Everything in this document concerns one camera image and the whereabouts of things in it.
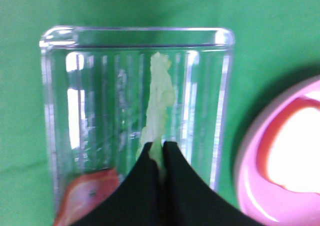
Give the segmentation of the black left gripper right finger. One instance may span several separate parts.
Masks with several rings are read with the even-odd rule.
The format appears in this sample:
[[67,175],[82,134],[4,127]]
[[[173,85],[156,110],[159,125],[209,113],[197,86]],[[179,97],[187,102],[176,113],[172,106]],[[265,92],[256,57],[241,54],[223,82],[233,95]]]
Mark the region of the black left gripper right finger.
[[214,192],[193,170],[178,144],[162,148],[167,226],[260,226]]

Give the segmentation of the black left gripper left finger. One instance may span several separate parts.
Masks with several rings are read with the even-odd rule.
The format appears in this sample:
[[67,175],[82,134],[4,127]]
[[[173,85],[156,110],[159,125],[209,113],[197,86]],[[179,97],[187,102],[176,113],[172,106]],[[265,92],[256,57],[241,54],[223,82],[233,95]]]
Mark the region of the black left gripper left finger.
[[159,173],[146,143],[120,186],[74,226],[156,226],[159,223]]

